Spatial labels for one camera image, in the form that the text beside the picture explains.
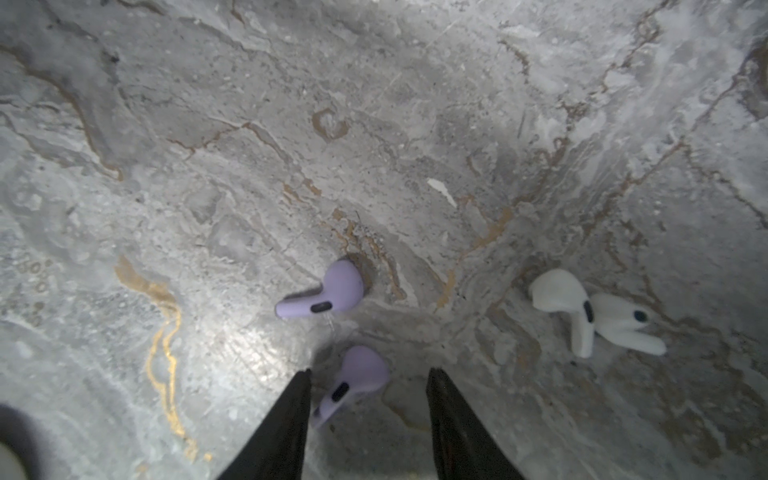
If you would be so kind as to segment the white round earbud case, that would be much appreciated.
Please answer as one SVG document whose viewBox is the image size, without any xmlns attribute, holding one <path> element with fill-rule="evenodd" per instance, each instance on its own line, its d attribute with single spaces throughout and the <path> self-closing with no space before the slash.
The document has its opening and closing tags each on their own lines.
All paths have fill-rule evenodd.
<svg viewBox="0 0 768 480">
<path fill-rule="evenodd" d="M 5 443 L 0 443 L 0 480 L 28 480 L 19 456 Z"/>
</svg>

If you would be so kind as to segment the purple earbud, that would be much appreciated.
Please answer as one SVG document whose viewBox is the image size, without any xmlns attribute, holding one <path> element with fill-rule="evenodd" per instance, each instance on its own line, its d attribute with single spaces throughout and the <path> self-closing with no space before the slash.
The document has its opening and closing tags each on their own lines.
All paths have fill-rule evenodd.
<svg viewBox="0 0 768 480">
<path fill-rule="evenodd" d="M 317 293 L 281 300 L 275 313 L 280 318 L 297 318 L 349 311 L 362 301 L 364 294 L 360 271 L 352 261 L 342 259 L 329 266 Z"/>
<path fill-rule="evenodd" d="M 351 347 L 342 359 L 335 382 L 314 409 L 311 426 L 321 427 L 343 405 L 360 395 L 377 392 L 389 379 L 389 367 L 382 356 L 367 346 Z"/>
</svg>

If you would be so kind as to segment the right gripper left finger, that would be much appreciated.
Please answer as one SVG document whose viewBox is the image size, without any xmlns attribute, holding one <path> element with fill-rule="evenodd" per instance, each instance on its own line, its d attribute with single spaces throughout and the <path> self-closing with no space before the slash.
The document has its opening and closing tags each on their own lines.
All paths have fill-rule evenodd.
<svg viewBox="0 0 768 480">
<path fill-rule="evenodd" d="M 297 372 L 221 480 L 300 479 L 305 457 L 312 371 Z"/>
</svg>

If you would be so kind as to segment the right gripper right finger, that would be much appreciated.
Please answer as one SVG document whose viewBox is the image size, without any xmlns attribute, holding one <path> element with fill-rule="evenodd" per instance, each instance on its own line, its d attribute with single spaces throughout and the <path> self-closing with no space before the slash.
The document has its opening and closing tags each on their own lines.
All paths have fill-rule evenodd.
<svg viewBox="0 0 768 480">
<path fill-rule="evenodd" d="M 440 479 L 521 479 L 449 375 L 429 371 L 433 458 Z"/>
</svg>

